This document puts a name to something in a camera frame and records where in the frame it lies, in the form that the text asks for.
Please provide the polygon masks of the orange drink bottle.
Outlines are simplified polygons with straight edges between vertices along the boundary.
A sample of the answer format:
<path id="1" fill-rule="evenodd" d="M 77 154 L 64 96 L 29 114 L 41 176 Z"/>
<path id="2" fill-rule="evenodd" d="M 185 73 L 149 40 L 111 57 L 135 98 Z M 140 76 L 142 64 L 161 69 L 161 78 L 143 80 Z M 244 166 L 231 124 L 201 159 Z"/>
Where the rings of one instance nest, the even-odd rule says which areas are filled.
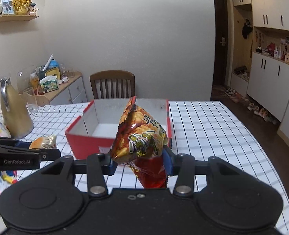
<path id="1" fill-rule="evenodd" d="M 30 74 L 30 83 L 36 96 L 43 94 L 42 86 L 36 72 Z"/>

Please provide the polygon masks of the white cabinet wall unit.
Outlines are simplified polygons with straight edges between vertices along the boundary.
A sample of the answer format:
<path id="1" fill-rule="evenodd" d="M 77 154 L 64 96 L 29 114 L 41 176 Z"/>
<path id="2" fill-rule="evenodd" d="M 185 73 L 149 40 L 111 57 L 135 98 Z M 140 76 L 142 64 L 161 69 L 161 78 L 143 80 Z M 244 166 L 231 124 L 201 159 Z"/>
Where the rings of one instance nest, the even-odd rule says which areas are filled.
<path id="1" fill-rule="evenodd" d="M 251 66 L 247 94 L 260 116 L 283 122 L 289 102 L 289 0 L 233 0 L 252 14 Z"/>

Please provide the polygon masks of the bread bun in wrapper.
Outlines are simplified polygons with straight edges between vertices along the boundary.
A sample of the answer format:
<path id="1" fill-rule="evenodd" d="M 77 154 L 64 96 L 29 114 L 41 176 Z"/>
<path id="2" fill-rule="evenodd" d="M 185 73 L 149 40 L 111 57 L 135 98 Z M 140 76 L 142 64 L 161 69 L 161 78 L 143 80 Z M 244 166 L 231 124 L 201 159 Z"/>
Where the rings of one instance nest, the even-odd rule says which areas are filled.
<path id="1" fill-rule="evenodd" d="M 56 135 L 42 136 L 31 142 L 29 149 L 55 149 Z"/>

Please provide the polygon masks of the red cardboard box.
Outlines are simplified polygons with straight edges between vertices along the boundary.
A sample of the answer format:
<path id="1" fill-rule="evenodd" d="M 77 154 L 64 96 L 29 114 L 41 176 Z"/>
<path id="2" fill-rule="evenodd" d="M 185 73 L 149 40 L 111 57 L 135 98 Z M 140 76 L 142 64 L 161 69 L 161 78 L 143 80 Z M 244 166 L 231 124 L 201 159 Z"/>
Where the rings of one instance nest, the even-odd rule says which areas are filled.
<path id="1" fill-rule="evenodd" d="M 76 159 L 84 160 L 90 154 L 108 153 L 116 133 L 120 117 L 128 99 L 97 99 L 91 101 L 65 131 L 66 138 Z M 136 104 L 144 108 L 166 130 L 171 147 L 172 133 L 167 99 L 139 99 Z"/>

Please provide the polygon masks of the yellow blue storage container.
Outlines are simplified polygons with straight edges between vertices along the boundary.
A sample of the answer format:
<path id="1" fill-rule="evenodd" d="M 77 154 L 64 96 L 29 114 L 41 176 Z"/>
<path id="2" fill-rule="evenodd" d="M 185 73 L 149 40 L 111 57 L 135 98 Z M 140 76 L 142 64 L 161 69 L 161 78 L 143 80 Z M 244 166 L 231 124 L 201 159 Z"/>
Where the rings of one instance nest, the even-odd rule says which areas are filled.
<path id="1" fill-rule="evenodd" d="M 36 73 L 40 80 L 50 75 L 57 76 L 58 80 L 61 79 L 61 71 L 60 71 L 59 63 L 56 60 L 52 59 L 50 64 L 46 68 L 46 70 L 43 70 L 43 68 L 44 68 L 44 65 L 38 66 L 36 68 Z"/>

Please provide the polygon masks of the green tissue pack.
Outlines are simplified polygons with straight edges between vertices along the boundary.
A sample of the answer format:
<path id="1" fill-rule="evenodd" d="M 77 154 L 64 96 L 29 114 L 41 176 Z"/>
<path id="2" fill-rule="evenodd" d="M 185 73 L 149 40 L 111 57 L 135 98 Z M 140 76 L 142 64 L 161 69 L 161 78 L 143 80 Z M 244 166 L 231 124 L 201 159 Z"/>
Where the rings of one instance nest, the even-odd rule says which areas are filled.
<path id="1" fill-rule="evenodd" d="M 59 89 L 59 81 L 57 76 L 49 75 L 40 80 L 43 93 L 52 92 Z"/>

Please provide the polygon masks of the wooden wall shelf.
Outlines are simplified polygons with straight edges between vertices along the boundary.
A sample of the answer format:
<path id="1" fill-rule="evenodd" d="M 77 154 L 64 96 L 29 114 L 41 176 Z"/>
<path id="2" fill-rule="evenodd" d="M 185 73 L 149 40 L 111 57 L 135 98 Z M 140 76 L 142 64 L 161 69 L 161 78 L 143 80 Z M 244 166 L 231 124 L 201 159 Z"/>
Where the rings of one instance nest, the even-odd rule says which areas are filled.
<path id="1" fill-rule="evenodd" d="M 0 23 L 4 22 L 20 22 L 20 21 L 31 21 L 38 18 L 37 15 L 16 15 L 16 14 L 4 14 L 4 7 L 0 7 Z"/>

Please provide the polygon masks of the clear drinking glass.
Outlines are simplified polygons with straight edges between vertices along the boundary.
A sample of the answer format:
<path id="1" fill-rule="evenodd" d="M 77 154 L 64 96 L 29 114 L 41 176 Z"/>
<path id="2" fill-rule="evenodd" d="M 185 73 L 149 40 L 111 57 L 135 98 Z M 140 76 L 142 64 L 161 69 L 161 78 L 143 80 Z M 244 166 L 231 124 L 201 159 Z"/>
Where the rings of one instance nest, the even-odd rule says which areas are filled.
<path id="1" fill-rule="evenodd" d="M 22 92 L 22 97 L 26 102 L 27 109 L 30 113 L 37 112 L 39 107 L 33 88 L 27 88 Z"/>

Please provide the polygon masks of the red yellow snack bag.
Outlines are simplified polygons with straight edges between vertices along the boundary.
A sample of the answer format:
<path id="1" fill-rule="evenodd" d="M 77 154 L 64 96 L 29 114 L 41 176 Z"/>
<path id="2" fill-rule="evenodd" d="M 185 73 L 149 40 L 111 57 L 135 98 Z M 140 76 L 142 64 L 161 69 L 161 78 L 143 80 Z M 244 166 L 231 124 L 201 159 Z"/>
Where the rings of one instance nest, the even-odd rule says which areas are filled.
<path id="1" fill-rule="evenodd" d="M 167 143 L 165 129 L 133 96 L 120 118 L 110 156 L 119 165 L 128 166 L 145 189 L 166 188 L 162 151 Z"/>

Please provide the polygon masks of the wooden chair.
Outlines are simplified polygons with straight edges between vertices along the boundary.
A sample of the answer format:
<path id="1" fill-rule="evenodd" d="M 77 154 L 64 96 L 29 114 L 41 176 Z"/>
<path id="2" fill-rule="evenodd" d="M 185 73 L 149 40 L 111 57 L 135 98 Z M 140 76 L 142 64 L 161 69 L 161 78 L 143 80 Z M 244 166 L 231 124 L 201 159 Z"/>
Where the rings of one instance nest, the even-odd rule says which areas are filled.
<path id="1" fill-rule="evenodd" d="M 125 99 L 135 96 L 135 76 L 125 70 L 103 70 L 91 74 L 94 99 Z"/>

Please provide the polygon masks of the dark entrance door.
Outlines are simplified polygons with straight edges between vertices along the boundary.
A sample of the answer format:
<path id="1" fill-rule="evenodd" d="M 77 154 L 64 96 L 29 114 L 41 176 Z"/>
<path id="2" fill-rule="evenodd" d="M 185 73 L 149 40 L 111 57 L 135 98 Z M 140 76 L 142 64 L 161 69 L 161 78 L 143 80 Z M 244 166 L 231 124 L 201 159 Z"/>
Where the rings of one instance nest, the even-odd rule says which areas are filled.
<path id="1" fill-rule="evenodd" d="M 214 0 L 215 9 L 215 56 L 213 85 L 224 85 L 228 53 L 227 0 Z"/>

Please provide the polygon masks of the gold thermos jug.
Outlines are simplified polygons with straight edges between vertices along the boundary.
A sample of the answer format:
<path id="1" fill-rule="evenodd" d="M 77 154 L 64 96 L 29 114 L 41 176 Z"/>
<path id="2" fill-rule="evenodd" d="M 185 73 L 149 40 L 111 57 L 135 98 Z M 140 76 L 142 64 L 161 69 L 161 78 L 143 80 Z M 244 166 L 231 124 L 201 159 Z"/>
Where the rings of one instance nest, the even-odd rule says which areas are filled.
<path id="1" fill-rule="evenodd" d="M 33 130 L 33 122 L 25 101 L 12 86 L 9 76 L 0 78 L 0 92 L 2 115 L 11 137 L 14 139 L 26 137 Z"/>

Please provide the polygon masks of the checkered tablecloth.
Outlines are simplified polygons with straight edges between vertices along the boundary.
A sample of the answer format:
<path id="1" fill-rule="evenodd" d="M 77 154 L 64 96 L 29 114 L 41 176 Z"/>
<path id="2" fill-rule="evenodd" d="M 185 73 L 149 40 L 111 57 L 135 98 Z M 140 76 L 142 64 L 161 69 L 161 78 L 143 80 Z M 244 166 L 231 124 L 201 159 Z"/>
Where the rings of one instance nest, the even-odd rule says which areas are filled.
<path id="1" fill-rule="evenodd" d="M 87 106 L 88 103 L 41 107 L 31 114 L 34 129 L 23 141 L 56 135 L 62 154 L 73 155 L 65 131 Z M 279 174 L 257 139 L 226 106 L 219 101 L 171 101 L 169 117 L 175 153 L 188 153 L 199 160 L 218 156 L 274 187 L 284 201 L 276 227 L 289 234 L 289 198 Z"/>

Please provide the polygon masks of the small photo frame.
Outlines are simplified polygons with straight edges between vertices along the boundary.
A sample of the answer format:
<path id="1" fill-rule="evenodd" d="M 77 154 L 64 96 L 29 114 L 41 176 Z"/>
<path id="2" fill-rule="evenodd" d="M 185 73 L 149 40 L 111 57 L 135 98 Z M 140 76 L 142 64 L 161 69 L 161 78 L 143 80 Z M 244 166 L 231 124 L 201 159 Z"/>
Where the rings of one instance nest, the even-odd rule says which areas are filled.
<path id="1" fill-rule="evenodd" d="M 0 0 L 2 15 L 14 15 L 13 0 Z"/>

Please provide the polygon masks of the white drawer sideboard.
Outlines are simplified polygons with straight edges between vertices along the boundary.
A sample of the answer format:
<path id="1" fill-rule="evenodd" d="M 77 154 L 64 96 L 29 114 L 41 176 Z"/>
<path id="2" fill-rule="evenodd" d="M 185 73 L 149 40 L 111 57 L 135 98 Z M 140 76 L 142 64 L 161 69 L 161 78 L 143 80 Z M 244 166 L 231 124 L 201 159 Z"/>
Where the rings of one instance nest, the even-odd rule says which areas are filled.
<path id="1" fill-rule="evenodd" d="M 75 72 L 74 77 L 59 86 L 58 90 L 36 96 L 40 107 L 45 105 L 70 105 L 87 102 L 85 85 L 81 72 Z"/>

